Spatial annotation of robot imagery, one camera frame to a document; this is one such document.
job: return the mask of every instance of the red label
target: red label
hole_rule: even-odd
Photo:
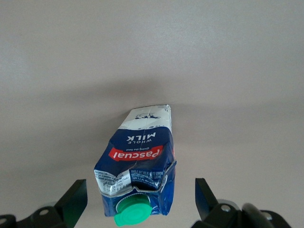
[[[116,148],[112,148],[109,153],[109,156],[115,161],[139,161],[139,160],[152,160],[162,153],[163,146],[155,146],[147,151],[135,151],[135,152],[126,152],[121,151]]]

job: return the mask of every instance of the blue packaging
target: blue packaging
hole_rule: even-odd
[[[173,202],[175,165],[170,106],[133,109],[94,168],[104,214],[115,216],[122,200],[144,194],[151,215],[167,215]]]

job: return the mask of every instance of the white carton top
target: white carton top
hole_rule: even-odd
[[[119,129],[146,130],[155,127],[167,127],[172,132],[169,105],[135,108],[129,113]]]

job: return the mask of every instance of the green cap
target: green cap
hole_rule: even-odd
[[[148,196],[136,194],[124,198],[117,205],[114,221],[117,226],[135,225],[145,221],[152,211]]]

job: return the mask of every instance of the green screw cap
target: green screw cap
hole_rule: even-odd
[[[143,194],[132,195],[117,205],[117,214],[114,221],[117,226],[135,225],[145,221],[152,212],[148,196]]]

